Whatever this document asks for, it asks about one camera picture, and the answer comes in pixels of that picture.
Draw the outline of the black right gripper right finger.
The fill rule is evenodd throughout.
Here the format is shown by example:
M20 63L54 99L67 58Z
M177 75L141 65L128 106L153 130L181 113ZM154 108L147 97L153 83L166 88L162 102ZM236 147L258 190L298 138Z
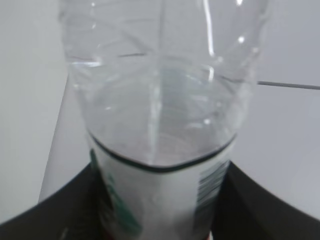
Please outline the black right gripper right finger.
M230 163L211 230L215 240L318 240L320 221L279 199Z

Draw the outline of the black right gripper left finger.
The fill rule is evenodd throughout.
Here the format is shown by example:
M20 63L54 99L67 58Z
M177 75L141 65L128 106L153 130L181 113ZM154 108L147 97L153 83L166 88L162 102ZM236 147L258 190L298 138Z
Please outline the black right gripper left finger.
M95 177L87 165L35 207L0 225L2 240L101 240Z

